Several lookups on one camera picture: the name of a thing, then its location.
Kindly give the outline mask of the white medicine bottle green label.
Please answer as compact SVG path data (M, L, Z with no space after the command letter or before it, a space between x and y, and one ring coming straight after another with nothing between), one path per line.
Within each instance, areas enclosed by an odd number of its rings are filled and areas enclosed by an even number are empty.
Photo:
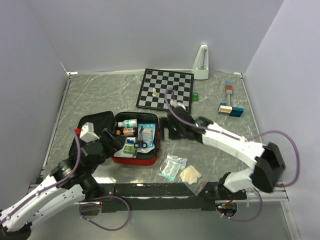
M138 127L138 121L137 119L126 119L123 121L119 121L117 123L117 126L119 128L137 128Z

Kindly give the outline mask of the green small box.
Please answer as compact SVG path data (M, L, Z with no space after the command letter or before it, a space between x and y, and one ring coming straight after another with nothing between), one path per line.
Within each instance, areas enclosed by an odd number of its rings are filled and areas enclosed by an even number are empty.
M123 148L123 152L126 154L135 154L137 149L132 145L125 145Z

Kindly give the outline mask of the blue white gauze packet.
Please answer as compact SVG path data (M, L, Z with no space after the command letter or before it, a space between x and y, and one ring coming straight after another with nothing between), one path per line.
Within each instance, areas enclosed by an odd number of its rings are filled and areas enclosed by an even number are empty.
M138 153L147 154L155 148L156 124L155 123L139 123L138 132L141 127L143 130L143 140L147 143L147 148L136 149Z

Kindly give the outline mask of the black red medicine kit case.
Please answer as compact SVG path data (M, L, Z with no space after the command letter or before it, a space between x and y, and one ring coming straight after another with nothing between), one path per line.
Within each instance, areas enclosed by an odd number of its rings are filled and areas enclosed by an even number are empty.
M83 147L89 138L102 139L107 130L122 143L121 150L111 159L115 163L151 166L156 162L160 149L160 123L153 113L104 111L83 116L77 125L77 134L85 129L80 140Z

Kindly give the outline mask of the white blue small tube box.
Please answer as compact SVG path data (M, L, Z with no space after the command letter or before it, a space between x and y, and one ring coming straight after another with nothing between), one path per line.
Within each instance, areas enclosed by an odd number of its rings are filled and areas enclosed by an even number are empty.
M127 138L126 138L126 142L127 142L128 144L134 144L135 141L136 141L136 137L127 137Z

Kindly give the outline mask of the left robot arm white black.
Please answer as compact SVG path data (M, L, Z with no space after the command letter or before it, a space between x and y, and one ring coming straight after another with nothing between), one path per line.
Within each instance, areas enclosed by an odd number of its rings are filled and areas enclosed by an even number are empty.
M25 197L0 213L2 235L29 234L34 220L56 213L73 203L95 201L102 191L92 176L99 165L120 151L126 137L103 129L96 140L81 145L74 137L76 151L59 162L51 173Z

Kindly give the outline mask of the white gauze pad bag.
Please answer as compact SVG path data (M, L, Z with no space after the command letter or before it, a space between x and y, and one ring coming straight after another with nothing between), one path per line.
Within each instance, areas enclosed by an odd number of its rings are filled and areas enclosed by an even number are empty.
M113 157L115 157L115 158L133 158L133 159L135 159L136 156L137 156L137 153L136 153L136 152L134 152L134 153L125 153L125 152L123 152L122 150L117 151L117 152L113 155Z

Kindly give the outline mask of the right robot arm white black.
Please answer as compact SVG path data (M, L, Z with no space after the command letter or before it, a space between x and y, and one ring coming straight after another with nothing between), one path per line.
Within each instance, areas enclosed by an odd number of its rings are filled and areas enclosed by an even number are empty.
M246 169L227 172L220 179L218 193L223 199L230 199L236 192L247 188L272 193L285 170L285 162L275 143L263 144L247 140L205 117L193 119L181 106L168 112L165 121L170 139L195 140L217 148L247 165Z

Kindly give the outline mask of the teal swab zip bag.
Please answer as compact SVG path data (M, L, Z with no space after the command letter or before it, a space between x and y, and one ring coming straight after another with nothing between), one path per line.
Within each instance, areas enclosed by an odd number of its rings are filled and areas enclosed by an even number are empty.
M179 171L183 171L185 169L187 161L187 158L167 154L159 166L157 175L174 182Z

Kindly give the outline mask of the black handled scissors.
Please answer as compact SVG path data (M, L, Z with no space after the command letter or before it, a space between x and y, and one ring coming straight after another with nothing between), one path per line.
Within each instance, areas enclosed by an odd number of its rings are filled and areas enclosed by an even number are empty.
M143 139L143 131L144 131L144 127L142 126L138 132L138 136L134 141L134 148L135 149L145 149L148 147L148 144L144 141Z

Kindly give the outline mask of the brown medicine bottle orange label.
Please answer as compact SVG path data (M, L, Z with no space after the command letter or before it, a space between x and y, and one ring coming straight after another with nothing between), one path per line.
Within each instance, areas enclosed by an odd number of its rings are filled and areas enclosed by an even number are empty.
M117 135L132 137L137 134L137 128L136 127L120 128L120 129L117 129L115 133Z

